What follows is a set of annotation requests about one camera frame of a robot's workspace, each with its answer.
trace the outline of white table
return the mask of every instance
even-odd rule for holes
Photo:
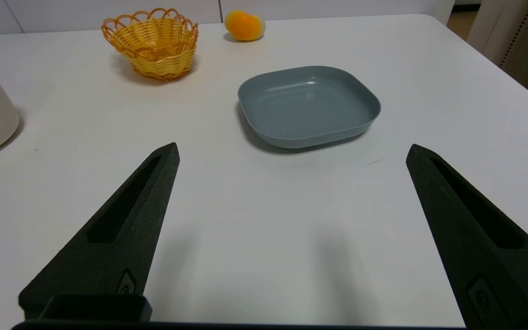
[[[145,295],[153,319],[463,324],[405,166],[438,152],[528,232],[528,91],[423,15],[199,28],[198,65],[159,84],[99,31],[0,35],[21,133],[0,150],[0,329],[20,290],[153,149],[181,164]],[[259,73],[329,65],[383,111],[360,138],[277,153],[239,119]]]

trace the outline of gray plate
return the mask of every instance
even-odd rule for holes
[[[256,134],[281,148],[352,138],[380,114],[380,102],[368,88],[328,66],[264,73],[244,82],[237,95]]]

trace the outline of wooden floor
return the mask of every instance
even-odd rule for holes
[[[478,12],[455,12],[449,17],[448,28],[463,40],[468,39]]]

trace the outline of orange wicker basket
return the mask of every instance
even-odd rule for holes
[[[103,36],[144,77],[172,81],[193,65],[199,28],[175,9],[108,18]]]

